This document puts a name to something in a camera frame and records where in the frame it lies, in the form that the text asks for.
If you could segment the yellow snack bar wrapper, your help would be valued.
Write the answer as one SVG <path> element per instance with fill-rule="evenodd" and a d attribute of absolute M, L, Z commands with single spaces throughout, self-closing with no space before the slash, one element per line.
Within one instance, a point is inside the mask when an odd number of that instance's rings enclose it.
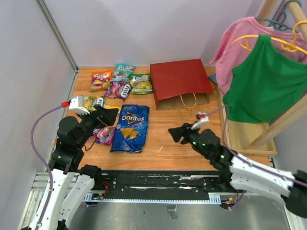
<path fill-rule="evenodd" d="M 105 109 L 118 109 L 121 110 L 122 109 L 122 105 L 104 105 Z"/>

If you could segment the green yellow Fox's candy bag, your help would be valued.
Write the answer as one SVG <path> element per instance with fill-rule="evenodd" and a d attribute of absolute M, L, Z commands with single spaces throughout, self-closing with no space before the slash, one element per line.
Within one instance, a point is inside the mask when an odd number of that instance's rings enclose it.
<path fill-rule="evenodd" d="M 94 108 L 95 105 L 99 105 L 100 107 L 103 107 L 105 104 L 105 96 L 84 96 L 83 97 L 83 106 L 88 111 L 95 111 Z"/>

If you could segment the blue Doritos chips bag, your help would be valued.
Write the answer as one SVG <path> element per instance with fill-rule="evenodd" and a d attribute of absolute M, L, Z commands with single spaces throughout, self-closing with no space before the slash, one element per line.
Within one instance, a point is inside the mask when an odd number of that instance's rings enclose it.
<path fill-rule="evenodd" d="M 125 104 L 119 113 L 111 152 L 140 153 L 145 146 L 150 108 Z"/>

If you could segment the purple black cherry candy bag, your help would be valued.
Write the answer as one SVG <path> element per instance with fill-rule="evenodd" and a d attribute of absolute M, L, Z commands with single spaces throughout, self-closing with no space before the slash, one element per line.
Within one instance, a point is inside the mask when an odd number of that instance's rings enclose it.
<path fill-rule="evenodd" d="M 131 85 L 127 82 L 114 81 L 105 92 L 105 97 L 119 98 L 125 101 L 131 91 Z"/>

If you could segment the orange Fox's fruits candy bag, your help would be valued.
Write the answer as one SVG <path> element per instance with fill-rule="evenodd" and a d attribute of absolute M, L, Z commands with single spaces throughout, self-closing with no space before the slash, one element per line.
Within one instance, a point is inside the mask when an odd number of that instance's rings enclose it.
<path fill-rule="evenodd" d="M 111 82 L 112 70 L 92 72 L 91 75 L 91 86 L 89 92 L 97 92 L 106 90 Z"/>

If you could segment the green snack bag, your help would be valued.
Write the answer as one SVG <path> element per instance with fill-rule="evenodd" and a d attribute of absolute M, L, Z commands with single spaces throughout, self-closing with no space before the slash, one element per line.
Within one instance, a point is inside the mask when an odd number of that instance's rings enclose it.
<path fill-rule="evenodd" d="M 149 73 L 145 74 L 130 74 L 130 85 L 132 94 L 151 94 L 153 87 L 151 84 L 151 77 Z"/>

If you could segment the teal Fox's mint candy bag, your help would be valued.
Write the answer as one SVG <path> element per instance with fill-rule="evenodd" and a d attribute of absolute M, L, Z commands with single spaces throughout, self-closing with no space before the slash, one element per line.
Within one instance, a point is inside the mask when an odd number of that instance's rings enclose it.
<path fill-rule="evenodd" d="M 118 63 L 115 67 L 114 72 L 112 73 L 110 81 L 121 81 L 129 83 L 130 75 L 134 72 L 135 68 L 136 67 L 133 65 Z"/>

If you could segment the red paper bag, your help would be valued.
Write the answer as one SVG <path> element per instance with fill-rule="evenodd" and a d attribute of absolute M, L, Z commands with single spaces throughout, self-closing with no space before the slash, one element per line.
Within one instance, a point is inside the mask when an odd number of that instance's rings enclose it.
<path fill-rule="evenodd" d="M 213 93 L 201 59 L 154 63 L 150 65 L 155 106 L 158 111 L 207 104 Z"/>

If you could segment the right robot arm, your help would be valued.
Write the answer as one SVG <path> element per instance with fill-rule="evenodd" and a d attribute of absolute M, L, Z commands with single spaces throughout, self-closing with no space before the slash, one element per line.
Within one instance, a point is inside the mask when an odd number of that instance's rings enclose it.
<path fill-rule="evenodd" d="M 176 143 L 190 144 L 219 171 L 218 188 L 256 193 L 284 205 L 291 213 L 307 217 L 307 173 L 278 170 L 263 165 L 224 146 L 210 130 L 201 133 L 185 123 L 168 130 Z"/>

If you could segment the blue grey mat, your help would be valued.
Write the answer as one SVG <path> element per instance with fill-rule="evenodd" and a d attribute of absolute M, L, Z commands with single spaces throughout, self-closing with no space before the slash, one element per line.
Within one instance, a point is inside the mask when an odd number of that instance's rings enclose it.
<path fill-rule="evenodd" d="M 216 79 L 216 73 L 211 74 L 208 76 L 208 78 L 216 85 L 218 85 L 217 79 Z"/>

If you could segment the pink t-shirt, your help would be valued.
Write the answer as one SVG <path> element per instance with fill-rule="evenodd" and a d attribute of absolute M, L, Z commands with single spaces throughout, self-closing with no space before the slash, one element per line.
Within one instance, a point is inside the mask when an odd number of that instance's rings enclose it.
<path fill-rule="evenodd" d="M 234 22 L 225 32 L 219 44 L 212 63 L 216 68 L 216 79 L 218 87 L 225 95 L 230 89 L 233 79 L 233 68 L 239 66 L 250 54 L 251 51 L 244 49 L 239 42 L 246 45 L 245 39 L 242 39 L 233 45 L 231 43 L 237 38 L 244 35 L 268 35 L 282 39 L 286 42 L 291 42 L 294 39 L 293 33 L 285 33 L 279 31 L 272 31 L 265 26 L 260 25 L 254 17 L 246 17 Z M 301 33 L 297 33 L 298 37 L 295 45 L 307 50 L 307 43 Z M 258 38 L 249 38 L 248 43 L 251 49 L 254 48 Z M 297 51 L 294 53 L 287 52 L 281 48 L 281 44 L 272 40 L 273 46 L 286 57 L 307 64 L 307 55 Z"/>

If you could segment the yellow clothes hanger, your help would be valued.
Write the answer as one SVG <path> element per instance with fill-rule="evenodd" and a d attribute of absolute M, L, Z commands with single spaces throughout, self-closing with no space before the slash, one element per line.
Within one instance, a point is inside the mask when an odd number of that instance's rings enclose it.
<path fill-rule="evenodd" d="M 294 27 L 293 27 L 293 29 L 292 29 L 292 32 L 293 32 L 293 35 L 294 35 L 294 39 L 293 39 L 291 42 L 286 42 L 286 41 L 284 41 L 284 40 L 282 40 L 282 39 L 278 39 L 278 38 L 275 38 L 275 37 L 271 37 L 271 40 L 279 42 L 279 43 L 281 44 L 281 48 L 282 48 L 283 50 L 286 50 L 287 52 L 294 53 L 294 52 L 300 51 L 300 52 L 306 54 L 306 53 L 307 53 L 306 50 L 304 50 L 304 49 L 302 49 L 301 47 L 295 45 L 295 41 L 297 40 L 297 37 L 298 37 L 297 32 L 295 32 L 295 29 L 296 29 L 299 25 L 303 25 L 303 24 L 306 24 L 306 23 L 307 23 L 307 21 L 306 21 L 306 20 L 303 20 L 303 21 L 300 21 L 300 22 L 298 22 L 298 23 L 296 23 L 296 24 L 294 25 Z M 237 38 L 236 40 L 234 40 L 234 41 L 231 43 L 231 45 L 233 45 L 234 43 L 236 43 L 236 42 L 238 42 L 238 41 L 240 41 L 240 40 L 242 40 L 242 39 L 245 39 L 246 45 L 243 45 L 241 42 L 239 42 L 240 45 L 241 45 L 244 49 L 249 50 L 249 51 L 252 51 L 252 49 L 251 49 L 250 46 L 249 46 L 248 39 L 249 39 L 249 38 L 258 38 L 258 37 L 259 37 L 259 35 L 256 35 L 256 34 L 244 35 L 244 36 L 241 36 L 241 37 Z"/>

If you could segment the teal clothes hanger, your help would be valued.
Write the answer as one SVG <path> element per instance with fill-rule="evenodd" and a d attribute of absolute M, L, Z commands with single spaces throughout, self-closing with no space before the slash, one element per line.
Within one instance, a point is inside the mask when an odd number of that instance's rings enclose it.
<path fill-rule="evenodd" d="M 292 30 L 293 27 L 286 25 L 284 22 L 287 19 L 287 13 L 285 12 L 285 9 L 287 8 L 288 3 L 283 3 L 281 6 L 281 15 L 283 16 L 281 21 L 276 21 L 273 19 L 267 19 L 263 17 L 255 17 L 256 20 L 263 21 L 263 22 L 270 22 L 274 30 L 285 32 L 287 30 Z"/>

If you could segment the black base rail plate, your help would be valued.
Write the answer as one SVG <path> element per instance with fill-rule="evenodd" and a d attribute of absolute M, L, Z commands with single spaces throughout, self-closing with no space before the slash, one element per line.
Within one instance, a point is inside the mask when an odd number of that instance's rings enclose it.
<path fill-rule="evenodd" d="M 107 199 L 137 201 L 205 200 L 209 193 L 235 193 L 220 185 L 217 171 L 102 170 L 101 181 L 90 191 Z"/>

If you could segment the aluminium frame post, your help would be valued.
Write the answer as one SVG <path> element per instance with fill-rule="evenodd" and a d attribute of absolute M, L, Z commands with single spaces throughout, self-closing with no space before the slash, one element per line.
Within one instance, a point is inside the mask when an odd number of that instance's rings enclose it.
<path fill-rule="evenodd" d="M 62 37 L 62 34 L 59 30 L 59 28 L 57 27 L 56 25 L 56 22 L 55 20 L 53 19 L 53 16 L 47 6 L 47 4 L 45 3 L 44 0 L 35 0 L 35 2 L 37 3 L 39 9 L 41 10 L 47 24 L 49 25 L 55 39 L 57 40 L 61 50 L 63 51 L 64 53 L 64 56 L 66 57 L 66 59 L 68 60 L 71 68 L 77 72 L 79 70 L 71 52 L 69 51 L 69 48 L 66 44 L 66 42 L 64 41 L 63 37 Z"/>

